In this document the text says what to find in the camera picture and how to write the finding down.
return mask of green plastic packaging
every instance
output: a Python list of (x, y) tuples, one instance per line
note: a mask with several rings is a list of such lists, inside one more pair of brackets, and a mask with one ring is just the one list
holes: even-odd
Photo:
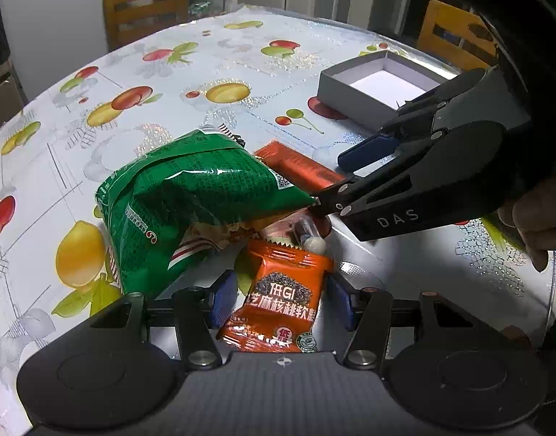
[(114, 172), (96, 201), (123, 292), (156, 296), (212, 251), (313, 200), (227, 136), (195, 130)]

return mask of orange candy wrapper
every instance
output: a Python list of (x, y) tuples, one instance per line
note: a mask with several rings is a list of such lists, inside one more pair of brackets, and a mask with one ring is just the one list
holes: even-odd
[(344, 180), (345, 177), (327, 169), (311, 158), (290, 149), (278, 141), (272, 141), (257, 150), (254, 155), (270, 169), (290, 180), (306, 193), (316, 193)]
[(251, 239), (247, 251), (259, 263), (256, 278), (218, 339), (241, 351), (316, 351), (311, 328), (332, 259), (259, 239)]

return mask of chair backrest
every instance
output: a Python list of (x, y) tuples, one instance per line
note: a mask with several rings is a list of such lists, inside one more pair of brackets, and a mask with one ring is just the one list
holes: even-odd
[[(460, 44), (437, 35), (436, 27), (460, 38)], [(486, 60), (495, 61), (496, 55), (494, 39), (479, 16), (439, 0), (431, 0), (427, 6), (417, 49), (433, 53), (462, 70), (488, 68)], [(482, 52), (484, 60), (478, 57)]]
[(111, 51), (188, 20), (189, 0), (103, 0)]

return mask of tablecloth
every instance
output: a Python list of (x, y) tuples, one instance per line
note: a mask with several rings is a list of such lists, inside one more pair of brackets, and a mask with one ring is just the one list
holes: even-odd
[[(455, 75), (373, 33), (243, 7), (91, 62), (0, 129), (0, 435), (18, 436), (30, 427), (15, 390), (20, 365), (120, 294), (105, 261), (109, 239), (94, 212), (100, 182), (203, 125), (241, 136), (250, 152), (279, 139), (335, 169), (338, 153), (369, 133), (313, 110), (320, 71), (384, 48), (446, 78)], [(233, 84), (234, 93), (226, 95), (234, 98), (206, 97), (222, 84)], [(292, 109), (302, 117), (287, 116)], [(479, 220), (364, 243), (340, 219), (332, 222), (334, 259), (363, 267), (397, 298), (436, 290), (496, 328), (519, 326), (534, 342), (550, 323), (554, 254), (539, 274), (522, 253), (494, 244)], [(212, 279), (234, 256), (227, 251), (176, 286)], [(98, 267), (76, 283), (59, 272), (66, 260)], [(340, 343), (329, 337), (325, 313), (314, 332), (322, 348), (334, 348)]]

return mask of gray wall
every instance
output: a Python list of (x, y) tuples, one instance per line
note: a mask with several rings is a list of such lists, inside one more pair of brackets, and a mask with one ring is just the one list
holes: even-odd
[(29, 99), (107, 52), (102, 0), (0, 0)]

